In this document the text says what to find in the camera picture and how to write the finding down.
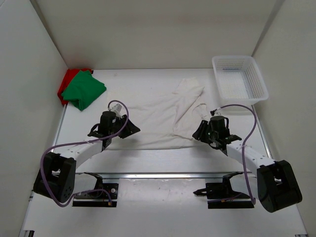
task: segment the white table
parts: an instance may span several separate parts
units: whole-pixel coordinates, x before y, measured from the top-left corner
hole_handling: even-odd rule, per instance
[[[93,76],[109,89],[152,90],[154,93],[172,92],[181,79],[195,77],[205,86],[202,97],[208,107],[220,106],[211,69],[96,70]],[[69,104],[57,132],[57,144],[84,139],[107,109],[106,98],[107,93],[102,94],[83,112]],[[225,115],[230,119],[231,133],[244,138],[253,125],[252,115]],[[256,128],[248,144],[267,154],[259,128]],[[207,209],[206,199],[196,197],[192,192],[205,187],[205,178],[220,182],[223,175],[220,172],[242,171],[238,162],[208,146],[177,150],[104,151],[77,171],[107,173],[104,174],[106,177],[117,178],[118,206],[59,208],[52,200],[34,195],[23,230],[34,230],[35,237],[294,237],[306,234],[295,205],[272,214],[264,210],[259,202],[254,209]]]

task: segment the white wall panel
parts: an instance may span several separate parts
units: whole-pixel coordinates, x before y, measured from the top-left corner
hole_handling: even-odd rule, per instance
[[[316,236],[316,1],[286,0],[255,59],[270,98],[256,108],[273,155],[288,160],[300,185],[298,205]]]
[[[38,0],[67,65],[210,68],[251,55],[276,0]]]
[[[67,67],[28,0],[0,6],[0,236],[20,231]]]

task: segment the plastic basket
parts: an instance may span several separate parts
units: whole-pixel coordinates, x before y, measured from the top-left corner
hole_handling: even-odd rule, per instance
[[[223,105],[237,103],[250,106],[269,97],[253,57],[215,56],[212,64]]]

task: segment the red cloth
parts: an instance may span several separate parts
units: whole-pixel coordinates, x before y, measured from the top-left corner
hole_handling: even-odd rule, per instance
[[[64,98],[61,96],[61,94],[64,92],[64,90],[67,88],[71,80],[77,75],[79,71],[87,71],[89,70],[92,73],[92,70],[90,68],[83,68],[83,69],[68,69],[63,81],[61,82],[60,88],[57,92],[57,95],[61,101],[62,105],[67,105],[68,101],[64,100]]]

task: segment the white cloth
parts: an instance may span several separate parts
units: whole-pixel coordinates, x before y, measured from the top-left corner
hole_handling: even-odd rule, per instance
[[[155,99],[151,95],[150,101],[146,93],[109,91],[108,101],[122,101],[128,108],[130,120],[141,131],[124,139],[113,139],[107,149],[162,150],[201,145],[192,134],[202,118],[209,119],[206,104],[200,98],[203,89],[196,79],[183,79],[171,94]]]

